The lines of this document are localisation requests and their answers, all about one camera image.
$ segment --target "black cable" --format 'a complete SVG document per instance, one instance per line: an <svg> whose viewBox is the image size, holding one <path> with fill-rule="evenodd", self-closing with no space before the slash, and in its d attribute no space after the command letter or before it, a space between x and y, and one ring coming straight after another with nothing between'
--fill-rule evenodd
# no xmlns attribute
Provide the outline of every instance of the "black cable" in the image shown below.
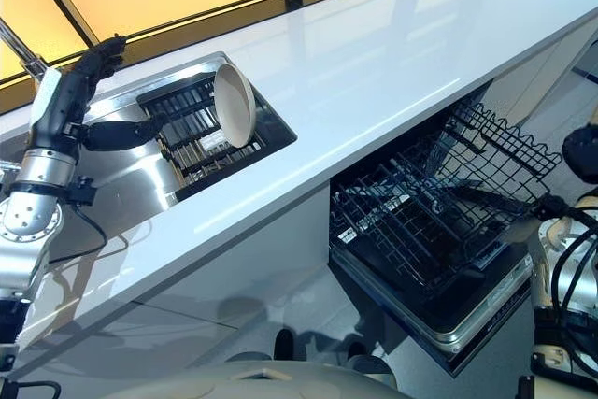
<svg viewBox="0 0 598 399"><path fill-rule="evenodd" d="M583 273L584 268L588 264L590 257L593 255L594 252L596 252L596 248L598 248L598 238L594 239L594 241L591 243L590 248L586 251L586 253L581 258L581 261L577 265L576 272L571 278L571 283L569 284L567 293L564 295L564 298L562 300L561 308L563 310L566 310L567 306L569 306L569 301L571 300L571 296L573 296L573 292L576 289L579 279L581 278L581 274Z"/></svg>
<svg viewBox="0 0 598 399"><path fill-rule="evenodd" d="M597 210L598 207L579 207L578 209L579 210ZM579 352L588 354L595 362L598 362L598 353L596 353L596 351L594 351L592 349L585 347L582 343L580 343L577 340L575 335L573 335L571 330L567 327L565 314L561 311L561 309L566 311L566 309L569 305L569 301L571 300L571 297L573 296L573 292L575 291L575 288L577 286L577 283L579 282L579 279L581 278L583 269L584 269L585 265L588 263L588 261L590 260L590 257L592 256L592 254L596 251L596 248L598 247L598 238L591 244L590 248L586 251L581 262L577 266L576 272L573 275L571 282L569 284L569 287L567 288L567 292L565 293L565 296L562 300L562 305L559 302L559 280L561 277L561 272L562 272L562 268L564 267L564 264L569 259L569 257L571 257L573 252L579 246L581 246L586 240L588 240L590 237L592 237L593 235L596 235L598 237L598 226L592 226L585 233L578 236L576 238L576 240L574 240L574 242L569 246L569 248L567 248L567 250L561 255L561 257L559 257L559 260L555 264L554 271L552 272L552 280L550 282L550 284L551 284L550 290L551 290L551 296L552 296L552 304L553 304L553 307L555 310L555 315L557 317L557 323L559 324L559 327L561 328L563 343L565 343L565 348L567 349L569 356L577 364L577 366L579 366L579 368L581 368L586 374L588 374L594 378L598 378L598 371L593 369L591 366L587 365L581 359L581 357L579 357L577 355L576 349Z"/></svg>
<svg viewBox="0 0 598 399"><path fill-rule="evenodd" d="M583 352L586 354L588 353L587 348L585 348L582 344L580 344L579 341L573 336L573 334L571 334L571 332L568 329L563 329L563 330L564 330L564 335L562 335L563 341L566 341L567 338L570 340L569 342L566 343L565 349L569 353L569 356L571 357L571 359L573 359L573 361L577 364L577 366L579 366L586 374L592 376L593 378L598 378L598 371L596 371L591 366L586 364L581 359L581 357L579 357L577 355L576 348L572 348L572 346L576 346L577 350L579 350L579 352Z"/></svg>
<svg viewBox="0 0 598 399"><path fill-rule="evenodd" d="M75 214L77 214L77 216L79 216L83 221L85 221L95 231L97 231L97 233L102 237L102 244L99 247L96 247L94 249L88 249L86 251L78 252L76 254L71 254L70 256L64 256L64 257L58 257L56 259L52 259L49 261L49 264L57 264L58 262L70 261L71 259L76 259L77 257L82 257L82 256L87 256L88 254L93 254L93 253L99 251L100 249L102 249L103 247L105 247L108 243L108 237L106 236L106 233L104 232L104 230L101 228L101 226L99 224L97 224L95 221L93 221L87 215L85 215L85 213L79 208L78 205L71 205L71 209L73 209L73 212L75 212Z"/></svg>
<svg viewBox="0 0 598 399"><path fill-rule="evenodd" d="M574 251L584 243L588 238L592 235L598 233L598 226L591 227L588 231L580 235L578 238L574 240L574 242L569 245L559 260L554 265L554 271L552 272L552 279L550 280L550 295L552 297L552 306L554 307L554 311L556 312L557 321L561 317L561 303L559 301L559 279L561 277L562 268L564 267L565 263L574 253Z"/></svg>
<svg viewBox="0 0 598 399"><path fill-rule="evenodd" d="M17 382L17 386L19 387L19 390L21 388L50 387L54 390L52 399L58 399L63 392L60 384L57 382L52 382L51 380L41 380L38 382Z"/></svg>

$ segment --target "dishwasher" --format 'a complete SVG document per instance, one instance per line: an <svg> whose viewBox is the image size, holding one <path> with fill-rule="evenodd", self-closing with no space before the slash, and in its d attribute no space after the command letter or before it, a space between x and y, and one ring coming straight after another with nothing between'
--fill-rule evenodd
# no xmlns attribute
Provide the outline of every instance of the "dishwasher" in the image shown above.
<svg viewBox="0 0 598 399"><path fill-rule="evenodd" d="M331 259L452 376L529 294L559 153L469 93L333 178Z"/></svg>

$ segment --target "white plate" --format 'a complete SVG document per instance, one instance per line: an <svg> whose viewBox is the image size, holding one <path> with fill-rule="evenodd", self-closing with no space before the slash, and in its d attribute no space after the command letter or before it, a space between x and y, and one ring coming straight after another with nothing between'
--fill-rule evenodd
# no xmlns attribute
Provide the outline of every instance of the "white plate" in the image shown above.
<svg viewBox="0 0 598 399"><path fill-rule="evenodd" d="M248 80L232 64L224 63L214 78L216 114L231 145L246 146L255 130L255 97Z"/></svg>

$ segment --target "kitchen counter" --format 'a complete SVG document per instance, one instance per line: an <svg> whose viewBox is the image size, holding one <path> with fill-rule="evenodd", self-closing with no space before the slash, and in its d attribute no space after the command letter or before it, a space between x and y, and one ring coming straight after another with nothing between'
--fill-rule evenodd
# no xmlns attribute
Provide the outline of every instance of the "kitchen counter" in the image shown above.
<svg viewBox="0 0 598 399"><path fill-rule="evenodd" d="M102 81L98 98L224 51L298 138L129 230L127 247L113 238L100 257L54 268L21 343L70 321L108 320L596 15L598 0L326 0L123 69ZM0 118L6 135L27 115L22 108Z"/></svg>

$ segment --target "dish rack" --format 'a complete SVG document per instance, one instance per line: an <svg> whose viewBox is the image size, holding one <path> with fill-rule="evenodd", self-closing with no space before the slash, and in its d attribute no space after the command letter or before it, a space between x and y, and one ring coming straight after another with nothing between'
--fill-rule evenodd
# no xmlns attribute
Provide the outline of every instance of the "dish rack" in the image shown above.
<svg viewBox="0 0 598 399"><path fill-rule="evenodd" d="M216 73L198 74L137 97L149 116L164 114L167 122L156 140L180 184L179 201L292 143L296 136L252 87L256 128L251 141L238 149L222 133L214 105Z"/></svg>
<svg viewBox="0 0 598 399"><path fill-rule="evenodd" d="M491 263L561 159L480 103L460 103L441 131L333 186L331 245L433 297L461 270Z"/></svg>

